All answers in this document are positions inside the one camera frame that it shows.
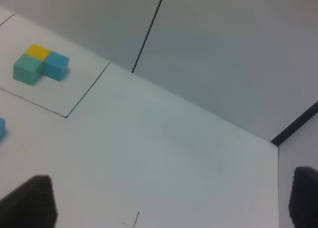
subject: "toy block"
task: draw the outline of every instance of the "toy block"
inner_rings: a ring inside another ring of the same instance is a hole
[[[46,48],[43,48],[36,44],[32,44],[31,47],[29,47],[29,49],[26,50],[24,54],[43,62],[50,54],[50,52],[51,51]]]
[[[56,52],[51,52],[44,60],[43,75],[54,80],[62,80],[66,75],[70,59]]]
[[[0,140],[3,138],[5,134],[5,120],[0,117]]]
[[[13,66],[13,78],[34,85],[42,74],[43,63],[28,55],[22,55]]]

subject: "white panel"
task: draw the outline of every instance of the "white panel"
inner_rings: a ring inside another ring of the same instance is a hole
[[[109,63],[17,15],[0,27],[0,42],[0,88],[63,116],[70,113]],[[62,81],[42,76],[30,86],[13,79],[13,64],[33,43],[70,58],[68,74]]]
[[[318,99],[317,0],[163,0],[135,73],[267,140]]]
[[[159,0],[0,0],[131,71]]]
[[[315,115],[279,147],[279,227],[294,228],[289,216],[289,199],[295,168],[318,170],[318,115]]]
[[[14,12],[5,7],[0,6],[0,24],[5,22],[12,15],[14,15]]]
[[[124,69],[68,119],[0,100],[0,197],[51,175],[57,228],[278,228],[277,148]]]

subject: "yellow cube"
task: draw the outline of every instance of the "yellow cube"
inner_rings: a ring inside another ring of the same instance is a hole
[[[43,62],[50,53],[50,50],[43,48],[39,45],[32,44],[32,46],[29,47],[29,49],[26,50],[24,54]]]

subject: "cyan cube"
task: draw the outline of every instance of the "cyan cube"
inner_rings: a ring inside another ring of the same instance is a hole
[[[5,134],[5,120],[0,117],[0,140],[4,137]]]
[[[13,78],[34,85],[42,74],[42,62],[23,54],[13,66]]]
[[[44,60],[43,75],[54,80],[63,80],[68,70],[70,59],[56,52],[51,52]]]

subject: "blue cube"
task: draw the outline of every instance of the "blue cube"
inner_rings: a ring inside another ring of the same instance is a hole
[[[51,52],[44,60],[43,75],[54,80],[63,80],[68,70],[70,59],[56,52]]]
[[[5,134],[5,120],[0,117],[0,140],[3,138]]]

